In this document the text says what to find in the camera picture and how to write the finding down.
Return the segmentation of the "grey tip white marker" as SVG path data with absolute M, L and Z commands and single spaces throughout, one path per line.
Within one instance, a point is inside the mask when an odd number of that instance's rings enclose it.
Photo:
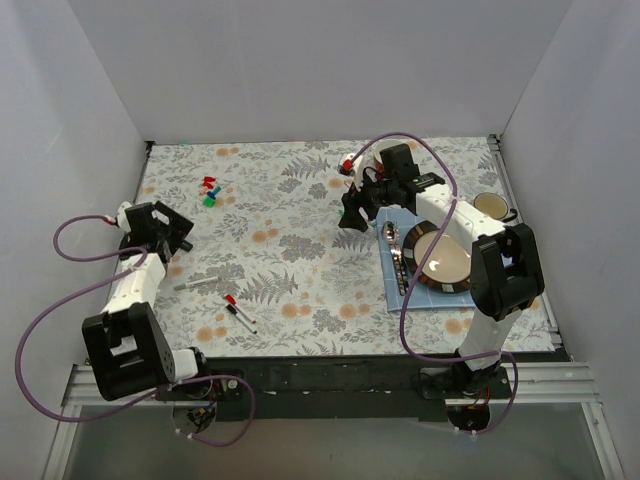
M 174 287 L 174 290 L 175 291 L 182 291 L 182 290 L 187 290 L 187 289 L 193 289 L 193 288 L 200 287 L 202 285 L 215 283 L 218 280 L 219 280 L 219 278 L 217 276 L 208 277 L 208 278 L 201 278 L 201 279 L 197 279 L 197 280 L 192 280 L 192 281 L 188 281 L 188 282 L 176 285 Z

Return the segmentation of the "long red eraser-cap marker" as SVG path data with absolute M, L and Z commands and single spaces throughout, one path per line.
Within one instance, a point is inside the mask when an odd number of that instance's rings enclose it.
M 254 319 L 252 319 L 245 310 L 243 310 L 239 304 L 237 303 L 236 299 L 231 295 L 231 294 L 226 294 L 225 295 L 225 299 L 235 308 L 235 310 L 241 315 L 243 316 L 248 322 L 252 323 L 252 324 L 256 324 L 256 321 Z

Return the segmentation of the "black cap thin marker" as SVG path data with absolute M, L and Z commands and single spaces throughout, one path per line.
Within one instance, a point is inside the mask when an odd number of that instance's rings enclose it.
M 226 305 L 226 310 L 237 320 L 239 321 L 250 333 L 256 335 L 257 329 L 255 328 L 255 324 L 250 320 L 246 319 L 232 304 Z

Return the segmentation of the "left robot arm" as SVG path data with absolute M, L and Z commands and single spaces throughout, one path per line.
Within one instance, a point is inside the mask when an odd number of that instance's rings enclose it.
M 82 335 L 102 397 L 114 401 L 178 383 L 193 400 L 213 386 L 205 357 L 195 347 L 173 350 L 156 319 L 154 304 L 174 254 L 190 251 L 193 222 L 160 201 L 121 205 L 115 225 L 124 231 L 119 265 L 124 276 Z

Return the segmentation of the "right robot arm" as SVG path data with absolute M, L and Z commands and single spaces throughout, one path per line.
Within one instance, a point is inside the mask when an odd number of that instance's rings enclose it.
M 403 353 L 475 397 L 551 348 L 533 231 L 470 203 L 496 180 L 484 139 L 155 147 L 140 196 L 190 228 L 155 316 L 176 350 Z

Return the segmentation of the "metal spoon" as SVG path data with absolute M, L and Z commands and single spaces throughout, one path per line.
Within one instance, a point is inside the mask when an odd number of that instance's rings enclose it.
M 398 237 L 399 232 L 395 224 L 391 221 L 386 221 L 382 227 L 382 234 L 386 243 L 389 245 L 390 249 L 398 248 Z

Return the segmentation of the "cream enamel mug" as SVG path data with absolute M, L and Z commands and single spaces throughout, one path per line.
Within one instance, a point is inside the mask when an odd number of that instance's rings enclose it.
M 490 218 L 508 223 L 518 218 L 518 211 L 510 207 L 507 201 L 495 193 L 484 192 L 473 200 L 473 206 Z

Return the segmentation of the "floral patterned table mat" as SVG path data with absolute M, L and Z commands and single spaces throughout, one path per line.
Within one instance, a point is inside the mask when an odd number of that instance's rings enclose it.
M 377 235 L 338 226 L 349 180 L 341 158 L 358 141 L 156 145 L 138 193 L 194 223 L 192 251 L 177 253 L 154 310 L 169 345 L 211 357 L 450 353 L 471 308 L 389 312 Z M 213 207 L 204 176 L 221 187 Z M 215 283 L 176 285 L 217 276 Z M 227 310 L 231 294 L 256 321 Z

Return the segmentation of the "dark rimmed plate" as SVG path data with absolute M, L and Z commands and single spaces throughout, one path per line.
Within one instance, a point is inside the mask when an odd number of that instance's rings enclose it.
M 409 230 L 403 240 L 402 256 L 411 275 L 417 272 L 422 257 L 437 233 L 438 228 L 428 221 L 422 221 Z M 445 293 L 467 292 L 470 288 L 470 271 L 470 254 L 445 233 L 419 272 L 418 282 Z

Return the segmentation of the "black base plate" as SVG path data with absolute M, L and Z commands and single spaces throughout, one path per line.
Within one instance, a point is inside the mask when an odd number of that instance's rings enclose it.
M 506 400 L 505 368 L 463 383 L 460 365 L 428 364 L 406 355 L 231 357 L 208 359 L 209 375 L 233 375 L 247 387 L 204 382 L 204 398 L 217 404 L 219 421 L 245 419 L 415 418 L 444 422 L 449 400 L 470 401 L 478 393 Z

